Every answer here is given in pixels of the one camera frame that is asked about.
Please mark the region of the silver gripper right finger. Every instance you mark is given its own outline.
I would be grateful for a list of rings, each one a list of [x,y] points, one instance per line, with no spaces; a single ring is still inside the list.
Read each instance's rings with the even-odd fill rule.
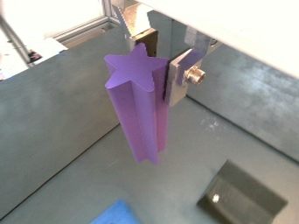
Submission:
[[[221,45],[214,38],[189,26],[185,28],[184,43],[188,48],[176,54],[168,63],[164,101],[169,107],[186,95],[190,84],[201,84],[205,78],[205,72],[201,70],[202,58]]]

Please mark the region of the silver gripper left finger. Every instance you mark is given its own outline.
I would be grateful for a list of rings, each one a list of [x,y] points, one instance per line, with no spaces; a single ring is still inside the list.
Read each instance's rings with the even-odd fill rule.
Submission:
[[[154,57],[157,30],[150,27],[148,18],[152,8],[138,2],[112,2],[110,4],[124,30],[129,50],[144,43],[146,55]]]

